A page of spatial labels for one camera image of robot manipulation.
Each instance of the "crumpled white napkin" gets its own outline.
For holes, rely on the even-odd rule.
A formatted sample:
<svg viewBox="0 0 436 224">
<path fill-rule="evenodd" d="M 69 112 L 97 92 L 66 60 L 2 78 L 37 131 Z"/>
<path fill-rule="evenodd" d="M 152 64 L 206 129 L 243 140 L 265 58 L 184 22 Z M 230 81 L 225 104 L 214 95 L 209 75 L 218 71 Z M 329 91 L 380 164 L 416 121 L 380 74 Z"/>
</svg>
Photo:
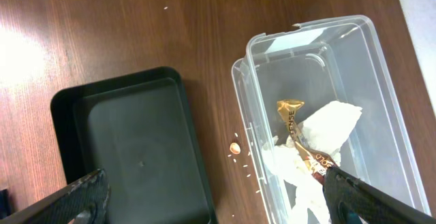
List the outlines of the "crumpled white napkin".
<svg viewBox="0 0 436 224">
<path fill-rule="evenodd" d="M 340 165 L 340 148 L 356 126 L 361 110 L 348 103 L 332 101 L 298 126 L 312 149 L 328 153 Z M 278 137 L 275 136 L 272 140 L 276 144 Z M 262 147 L 262 157 L 272 174 L 297 187 L 296 204 L 292 208 L 290 223 L 307 223 L 309 208 L 319 223 L 328 224 L 330 214 L 322 185 L 310 174 L 291 137 L 288 136 L 285 145 L 275 146 L 274 157 L 267 146 Z"/>
</svg>

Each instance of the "white surface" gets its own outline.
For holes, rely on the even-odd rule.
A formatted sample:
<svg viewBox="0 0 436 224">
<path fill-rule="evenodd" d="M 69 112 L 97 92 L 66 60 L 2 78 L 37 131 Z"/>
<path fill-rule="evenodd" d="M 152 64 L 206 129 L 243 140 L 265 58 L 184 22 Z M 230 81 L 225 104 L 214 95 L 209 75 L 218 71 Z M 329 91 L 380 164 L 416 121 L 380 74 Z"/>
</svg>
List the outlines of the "white surface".
<svg viewBox="0 0 436 224">
<path fill-rule="evenodd" d="M 436 113 L 436 0 L 400 0 L 422 76 Z"/>
</svg>

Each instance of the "plastic container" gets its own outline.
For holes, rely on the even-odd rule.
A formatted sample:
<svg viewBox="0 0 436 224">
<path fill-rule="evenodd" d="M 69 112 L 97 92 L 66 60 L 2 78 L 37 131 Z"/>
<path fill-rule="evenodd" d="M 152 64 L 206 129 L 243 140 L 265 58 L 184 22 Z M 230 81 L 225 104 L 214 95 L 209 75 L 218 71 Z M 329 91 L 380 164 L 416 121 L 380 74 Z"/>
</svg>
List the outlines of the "plastic container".
<svg viewBox="0 0 436 224">
<path fill-rule="evenodd" d="M 272 137 L 287 137 L 280 99 L 306 102 L 301 122 L 333 100 L 362 107 L 341 148 L 341 169 L 430 214 L 422 181 L 373 23 L 346 16 L 302 24 L 289 33 L 258 35 L 232 76 L 262 198 L 270 223 L 292 217 L 295 188 L 271 174 L 260 153 Z M 274 150 L 269 155 L 274 158 Z"/>
</svg>

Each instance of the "black plastic tray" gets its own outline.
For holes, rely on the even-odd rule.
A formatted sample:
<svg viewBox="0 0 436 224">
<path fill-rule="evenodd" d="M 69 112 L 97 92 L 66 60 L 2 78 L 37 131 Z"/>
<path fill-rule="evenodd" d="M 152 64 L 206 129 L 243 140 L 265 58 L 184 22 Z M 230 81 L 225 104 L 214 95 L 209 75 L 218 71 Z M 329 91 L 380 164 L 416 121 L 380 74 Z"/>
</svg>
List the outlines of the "black plastic tray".
<svg viewBox="0 0 436 224">
<path fill-rule="evenodd" d="M 51 111 L 67 183 L 103 168 L 108 223 L 216 223 L 179 74 L 169 67 L 59 91 Z"/>
</svg>

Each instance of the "brown wooden surface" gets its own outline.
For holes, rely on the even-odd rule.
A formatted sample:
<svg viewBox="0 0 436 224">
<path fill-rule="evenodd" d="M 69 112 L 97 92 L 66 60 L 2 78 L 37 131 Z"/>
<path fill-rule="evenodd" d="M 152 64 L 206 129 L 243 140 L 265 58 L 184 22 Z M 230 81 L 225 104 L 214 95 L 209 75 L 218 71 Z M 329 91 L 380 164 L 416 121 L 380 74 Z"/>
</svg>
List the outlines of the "brown wooden surface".
<svg viewBox="0 0 436 224">
<path fill-rule="evenodd" d="M 258 33 L 351 14 L 375 24 L 436 214 L 436 120 L 399 0 L 0 0 L 0 184 L 17 210 L 65 185 L 49 110 L 57 91 L 167 65 L 185 79 L 219 221 L 265 223 L 230 68 Z"/>
</svg>

